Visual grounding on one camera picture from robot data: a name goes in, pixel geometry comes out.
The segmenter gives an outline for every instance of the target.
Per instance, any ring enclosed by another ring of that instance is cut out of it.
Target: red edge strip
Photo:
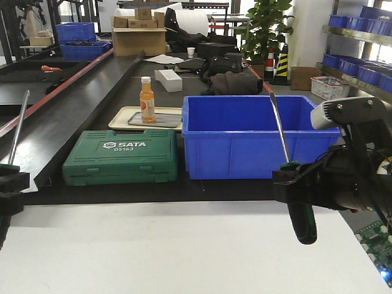
[[[34,112],[36,112],[41,106],[43,106],[45,103],[47,103],[49,100],[54,98],[57,94],[59,94],[61,91],[66,89],[68,86],[70,86],[72,83],[74,83],[77,79],[79,79],[81,76],[83,76],[86,72],[88,72],[90,69],[95,67],[102,59],[105,59],[108,55],[113,53],[113,49],[110,49],[109,51],[105,52],[101,56],[97,57],[95,60],[91,61],[89,65],[86,67],[82,68],[80,71],[78,71],[75,75],[70,77],[68,80],[66,80],[63,84],[58,86],[55,90],[53,90],[51,93],[47,94],[44,96],[41,100],[39,100],[36,104],[32,105],[26,110],[26,113],[24,115],[24,118],[28,118],[31,116]],[[12,130],[19,122],[19,116],[15,117],[11,121],[9,121],[7,124],[5,124],[1,129],[0,129],[0,138],[3,137],[6,133],[8,133],[10,130]]]
[[[249,66],[248,69],[259,79],[260,76],[255,72],[255,70],[252,68],[252,66]],[[274,91],[271,89],[271,87],[269,86],[269,84],[263,83],[263,87],[269,92],[269,93],[273,93]]]

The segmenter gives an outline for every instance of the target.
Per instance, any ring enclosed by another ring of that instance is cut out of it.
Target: basket
[[[313,77],[312,93],[325,99],[345,98],[349,94],[350,85],[333,77]]]

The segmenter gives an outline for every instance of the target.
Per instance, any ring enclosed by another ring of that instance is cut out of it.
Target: bottle cap
[[[141,82],[142,83],[150,83],[151,82],[151,78],[150,77],[141,77]]]

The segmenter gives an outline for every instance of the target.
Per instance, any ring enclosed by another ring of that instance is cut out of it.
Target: screwdriver handle
[[[315,243],[317,228],[312,206],[304,203],[288,203],[287,208],[298,241],[307,245]]]

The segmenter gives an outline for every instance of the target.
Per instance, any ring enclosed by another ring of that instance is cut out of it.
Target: green tool case
[[[177,171],[175,131],[160,129],[84,131],[62,165],[71,186],[175,181]]]

